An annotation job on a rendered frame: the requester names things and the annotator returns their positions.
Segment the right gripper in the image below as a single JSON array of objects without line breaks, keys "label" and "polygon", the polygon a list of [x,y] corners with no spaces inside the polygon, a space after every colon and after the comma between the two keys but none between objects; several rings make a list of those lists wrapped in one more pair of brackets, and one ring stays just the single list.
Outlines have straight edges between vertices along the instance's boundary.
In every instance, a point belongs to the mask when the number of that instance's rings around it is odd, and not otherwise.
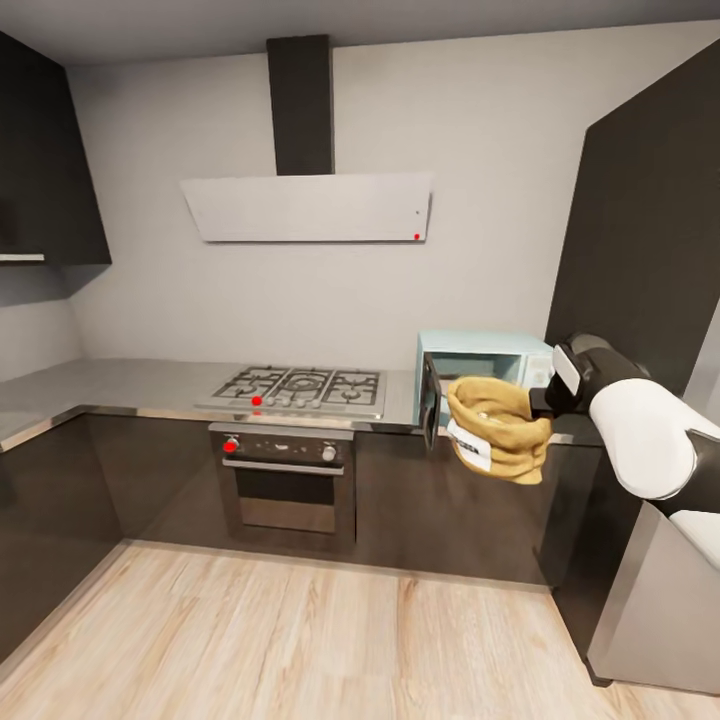
[{"label": "right gripper", "polygon": [[549,387],[541,389],[531,387],[529,401],[531,402],[531,415],[535,418],[539,413],[552,413],[554,416],[569,414],[588,414],[585,403],[557,393],[552,383]]}]

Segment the popcorn bag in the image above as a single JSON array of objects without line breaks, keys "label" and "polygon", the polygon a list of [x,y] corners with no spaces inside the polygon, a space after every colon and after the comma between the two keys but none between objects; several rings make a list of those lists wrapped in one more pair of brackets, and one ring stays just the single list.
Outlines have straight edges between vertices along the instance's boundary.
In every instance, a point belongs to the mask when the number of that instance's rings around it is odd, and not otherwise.
[{"label": "popcorn bag", "polygon": [[449,433],[471,471],[517,484],[541,483],[555,416],[534,418],[527,389],[493,377],[461,377],[446,395]]}]

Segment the microwave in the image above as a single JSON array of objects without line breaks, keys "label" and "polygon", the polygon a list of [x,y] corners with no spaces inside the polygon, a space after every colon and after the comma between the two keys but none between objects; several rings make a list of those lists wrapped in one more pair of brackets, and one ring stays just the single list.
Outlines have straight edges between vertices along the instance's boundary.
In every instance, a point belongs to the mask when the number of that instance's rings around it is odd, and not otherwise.
[{"label": "microwave", "polygon": [[549,387],[552,352],[526,331],[418,332],[416,384],[427,458],[435,459],[440,408],[449,408],[446,390],[461,377],[493,377],[523,389]]}]

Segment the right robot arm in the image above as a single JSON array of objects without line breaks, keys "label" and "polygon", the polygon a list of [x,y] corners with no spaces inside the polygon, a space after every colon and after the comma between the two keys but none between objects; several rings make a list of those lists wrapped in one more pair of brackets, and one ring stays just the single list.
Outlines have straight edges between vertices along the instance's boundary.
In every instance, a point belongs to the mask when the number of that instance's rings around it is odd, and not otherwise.
[{"label": "right robot arm", "polygon": [[531,415],[588,414],[617,481],[663,512],[720,575],[720,427],[695,413],[603,337],[576,333],[552,352]]}]

